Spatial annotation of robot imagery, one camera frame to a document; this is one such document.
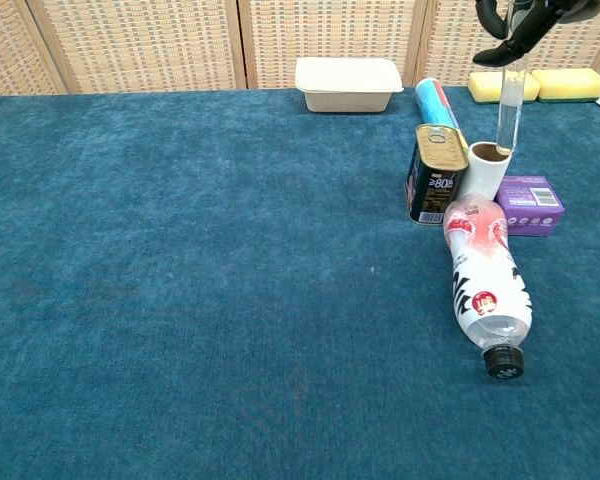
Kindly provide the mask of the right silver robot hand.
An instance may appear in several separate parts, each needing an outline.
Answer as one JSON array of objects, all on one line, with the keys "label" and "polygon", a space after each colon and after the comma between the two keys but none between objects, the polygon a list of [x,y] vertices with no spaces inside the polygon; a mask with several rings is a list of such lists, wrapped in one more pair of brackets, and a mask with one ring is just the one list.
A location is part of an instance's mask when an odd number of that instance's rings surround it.
[{"label": "right silver robot hand", "polygon": [[557,23],[589,20],[600,13],[600,1],[514,1],[506,19],[497,13],[496,1],[476,1],[481,26],[502,43],[474,55],[484,67],[504,67],[522,59]]}]

